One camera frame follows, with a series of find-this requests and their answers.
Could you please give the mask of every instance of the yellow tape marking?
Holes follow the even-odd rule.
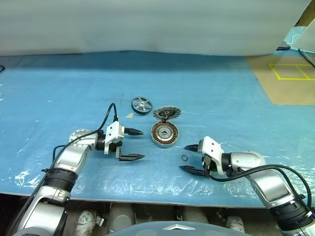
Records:
[[[285,65],[285,66],[295,66],[301,73],[305,76],[305,78],[282,78],[279,73],[274,68],[274,65]],[[300,66],[312,66],[310,64],[292,64],[292,63],[269,63],[270,68],[276,74],[278,80],[302,80],[302,81],[315,81],[315,79],[310,78],[304,70]]]

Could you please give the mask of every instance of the cardboard sheet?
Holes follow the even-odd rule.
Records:
[[[315,69],[302,57],[247,57],[273,104],[315,105]]]

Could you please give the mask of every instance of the plastic sheet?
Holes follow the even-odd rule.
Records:
[[[114,50],[270,54],[310,1],[2,0],[0,55]]]
[[[75,129],[96,129],[115,102],[120,122],[145,132],[126,136],[122,152],[146,157],[119,162],[114,154],[91,153],[74,198],[261,207],[246,179],[218,183],[178,167],[201,166],[201,156],[183,147],[206,135],[227,152],[255,150],[268,164],[294,167],[314,195],[315,107],[272,105],[245,58],[116,52],[4,57],[0,64],[6,67],[0,73],[0,192],[30,194],[43,176],[40,170],[50,166],[53,147],[66,143]],[[173,120],[180,132],[175,146],[153,143],[152,114],[128,116],[136,96],[150,99],[153,110],[183,110]]]

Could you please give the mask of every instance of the gear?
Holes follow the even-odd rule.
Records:
[[[178,107],[161,107],[153,112],[153,116],[160,120],[175,119],[181,114],[182,110]]]
[[[153,141],[161,148],[169,148],[175,144],[178,135],[177,127],[169,122],[155,123],[151,129]]]

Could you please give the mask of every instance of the metal cylinder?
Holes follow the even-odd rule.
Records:
[[[239,216],[229,216],[226,220],[226,227],[245,233],[244,223]]]
[[[209,223],[206,215],[199,207],[184,206],[182,211],[183,221]]]
[[[55,235],[60,221],[65,221],[64,217],[66,217],[64,207],[38,203],[24,228],[41,228],[50,233],[50,235]]]
[[[111,205],[107,232],[110,234],[135,224],[135,216],[131,204],[113,203]]]

